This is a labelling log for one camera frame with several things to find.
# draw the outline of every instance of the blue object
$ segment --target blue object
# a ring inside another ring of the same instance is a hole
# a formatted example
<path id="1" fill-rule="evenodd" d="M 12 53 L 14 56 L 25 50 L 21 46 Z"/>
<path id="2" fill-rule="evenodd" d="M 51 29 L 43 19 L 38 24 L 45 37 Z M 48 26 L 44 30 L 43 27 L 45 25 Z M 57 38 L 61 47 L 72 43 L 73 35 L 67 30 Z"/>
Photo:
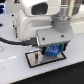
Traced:
<path id="1" fill-rule="evenodd" d="M 45 54 L 48 56 L 57 56 L 60 53 L 61 53 L 61 49 L 59 45 L 48 46 L 45 52 Z"/>

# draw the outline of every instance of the white table surface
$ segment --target white table surface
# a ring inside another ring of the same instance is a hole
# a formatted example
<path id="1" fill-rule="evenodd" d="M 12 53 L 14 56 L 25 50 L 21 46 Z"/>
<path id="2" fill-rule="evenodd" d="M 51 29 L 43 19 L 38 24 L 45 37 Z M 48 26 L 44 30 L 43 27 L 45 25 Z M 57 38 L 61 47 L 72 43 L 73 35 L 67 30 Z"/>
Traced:
<path id="1" fill-rule="evenodd" d="M 12 19 L 17 17 L 17 14 L 14 15 L 14 17 L 11 17 L 11 14 L 0 15 L 0 23 L 3 23 L 3 27 L 0 27 L 0 37 L 18 41 L 12 27 Z M 36 68 L 29 68 L 25 57 L 25 53 L 35 48 L 9 45 L 2 42 L 0 42 L 0 46 L 3 47 L 3 51 L 0 52 L 0 84 L 13 83 L 84 61 L 84 34 L 76 35 L 69 43 L 66 52 L 64 52 L 67 59 Z"/>

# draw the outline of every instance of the wire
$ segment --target wire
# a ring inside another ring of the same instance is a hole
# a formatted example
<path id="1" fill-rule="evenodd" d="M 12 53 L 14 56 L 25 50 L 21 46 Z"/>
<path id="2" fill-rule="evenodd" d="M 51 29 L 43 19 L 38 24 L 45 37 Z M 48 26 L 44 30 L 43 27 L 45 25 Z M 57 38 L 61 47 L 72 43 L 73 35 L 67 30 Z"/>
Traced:
<path id="1" fill-rule="evenodd" d="M 0 41 L 7 43 L 7 44 L 11 44 L 11 45 L 22 45 L 23 42 L 14 42 L 14 41 L 8 41 L 6 39 L 3 39 L 0 37 Z"/>
<path id="2" fill-rule="evenodd" d="M 6 40 L 6 39 L 0 37 L 0 41 L 4 42 L 4 43 L 7 43 L 7 44 L 11 44 L 11 45 L 22 45 L 22 46 L 32 45 L 32 46 L 38 46 L 37 38 L 36 37 L 35 38 L 30 38 L 30 40 L 23 41 L 23 42 L 9 41 L 9 40 Z"/>

